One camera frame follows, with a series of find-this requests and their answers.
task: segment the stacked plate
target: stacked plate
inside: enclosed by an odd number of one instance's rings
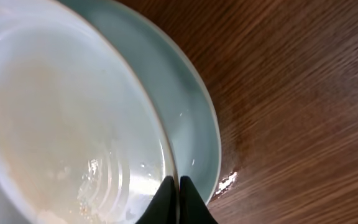
[[[134,223],[166,175],[207,203],[219,129],[192,64],[117,2],[61,3],[0,0],[0,223]]]

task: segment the wood grain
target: wood grain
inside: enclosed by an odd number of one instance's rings
[[[121,0],[203,78],[221,129],[219,223],[358,223],[358,1]]]

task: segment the table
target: table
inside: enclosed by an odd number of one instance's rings
[[[209,90],[219,223],[358,223],[358,1],[120,2],[164,30]]]

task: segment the wooden table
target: wooden table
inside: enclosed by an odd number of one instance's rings
[[[230,184],[208,205],[219,223],[358,223],[358,0],[121,2],[211,94]]]

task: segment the plate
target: plate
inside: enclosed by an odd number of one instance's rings
[[[60,0],[94,25],[127,60],[170,139],[178,175],[208,203],[218,182],[221,141],[208,91],[194,66],[156,25],[121,3]]]
[[[167,136],[120,53],[58,2],[0,0],[0,202],[31,223],[133,223],[167,175]]]

